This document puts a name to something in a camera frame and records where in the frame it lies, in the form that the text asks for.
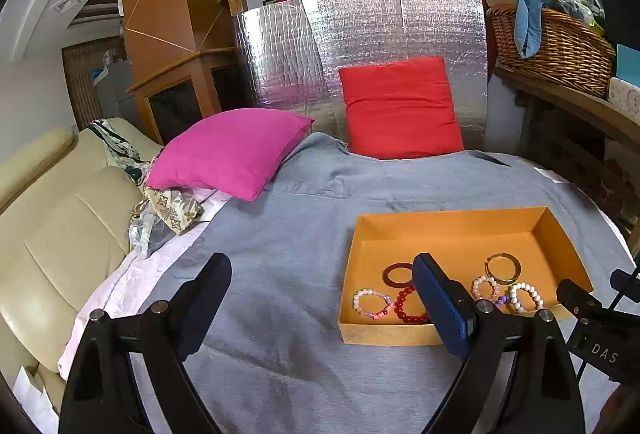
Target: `orange cardboard box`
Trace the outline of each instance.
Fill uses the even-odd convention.
[[[536,287],[557,319],[569,312],[558,304],[556,288],[565,278],[587,292],[593,286],[587,272],[553,213],[546,207],[508,208],[504,210],[428,211],[417,213],[371,213],[358,217],[340,302],[338,325],[346,344],[371,346],[430,346],[441,344],[431,324],[405,324],[395,313],[379,321],[361,316],[353,309],[353,294],[373,289],[396,300],[401,291],[387,286],[382,272],[397,262],[412,263],[419,253],[430,253],[450,279],[458,280],[471,291],[472,281],[484,274],[484,262],[495,253],[510,253],[520,260],[522,274],[518,282]],[[492,272],[503,279],[513,276],[513,264],[504,258],[492,261]],[[406,269],[391,272],[392,280],[411,277]],[[481,284],[482,295],[491,295],[489,284]],[[528,315],[534,304],[521,290],[520,300]],[[384,302],[375,295],[364,295],[360,306],[375,313]],[[503,313],[514,313],[510,305]],[[424,313],[414,292],[404,303],[410,315]]]

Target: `screw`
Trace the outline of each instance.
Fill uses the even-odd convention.
[[[91,313],[89,313],[89,320],[91,320],[92,322],[100,322],[104,315],[104,309],[94,309],[93,311],[91,311]]]
[[[167,309],[169,309],[169,302],[167,302],[166,300],[157,300],[153,304],[151,304],[151,312],[155,313],[156,315],[164,313],[165,311],[167,311]]]
[[[548,309],[540,309],[540,318],[545,322],[552,322],[554,319],[554,314]]]
[[[476,302],[476,308],[478,308],[481,313],[491,313],[491,311],[494,310],[494,305],[488,300],[482,299]]]

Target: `bracelet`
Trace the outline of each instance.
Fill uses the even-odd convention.
[[[360,309],[360,297],[362,297],[363,295],[375,295],[377,297],[380,297],[386,303],[385,308],[382,309],[382,311],[378,311],[377,313],[369,313],[368,311],[363,311],[362,309]],[[391,301],[391,297],[389,295],[385,295],[384,293],[380,293],[379,291],[373,291],[372,289],[361,289],[353,296],[353,309],[355,309],[363,317],[370,318],[371,320],[380,320],[393,308],[394,306]]]
[[[530,286],[529,284],[525,284],[524,282],[519,282],[511,286],[511,288],[509,289],[509,297],[511,298],[511,305],[513,305],[513,308],[518,313],[527,312],[527,310],[524,308],[522,303],[518,300],[517,291],[519,289],[524,289],[526,292],[529,293],[530,297],[533,299],[533,303],[536,305],[536,310],[542,309],[542,306],[545,304],[545,302],[542,300],[542,298],[540,298],[540,295],[538,295],[538,292],[536,291],[536,289],[533,286]]]
[[[492,288],[494,289],[491,293],[491,296],[487,300],[493,302],[496,306],[501,306],[502,304],[507,302],[508,298],[505,295],[500,296],[500,289],[498,288],[498,283],[495,281],[495,278],[485,277],[484,275],[482,275],[481,277],[478,277],[472,283],[471,293],[474,296],[474,300],[478,301],[478,300],[484,299],[484,297],[480,294],[478,290],[478,287],[480,286],[481,282],[486,282],[488,284],[491,284]]]
[[[515,273],[513,274],[512,278],[500,279],[497,276],[495,276],[493,273],[491,273],[491,270],[489,269],[489,263],[492,260],[494,260],[496,257],[504,257],[509,259],[511,262],[513,262]],[[487,257],[486,262],[484,263],[484,272],[486,273],[487,277],[493,277],[498,284],[502,284],[503,286],[508,286],[509,284],[513,284],[514,282],[516,282],[516,280],[518,280],[518,277],[522,272],[522,266],[520,266],[520,261],[510,253],[495,253],[491,257]]]
[[[431,318],[429,314],[425,311],[424,315],[420,315],[419,317],[412,317],[411,315],[407,315],[404,310],[402,310],[402,305],[404,304],[407,295],[411,295],[415,291],[415,286],[412,284],[411,286],[404,288],[400,294],[398,295],[398,300],[396,300],[396,304],[394,305],[394,309],[396,311],[396,315],[401,319],[402,322],[406,322],[407,324],[431,324]]]
[[[389,279],[389,273],[398,268],[407,268],[408,270],[411,270],[412,266],[408,262],[398,262],[396,264],[392,264],[391,266],[386,267],[385,271],[382,272],[382,280],[387,286],[392,288],[408,288],[409,286],[411,286],[411,284],[414,283],[413,279],[409,279],[408,282],[394,282],[393,280]]]

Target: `white box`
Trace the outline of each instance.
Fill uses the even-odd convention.
[[[639,87],[628,83],[628,81],[620,80],[620,78],[611,78],[607,99],[609,99],[613,105],[626,112],[629,118],[640,125]]]

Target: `pink pillow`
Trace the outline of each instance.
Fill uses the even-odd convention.
[[[158,190],[219,189],[254,201],[313,121],[275,109],[219,112],[172,139],[146,184]]]

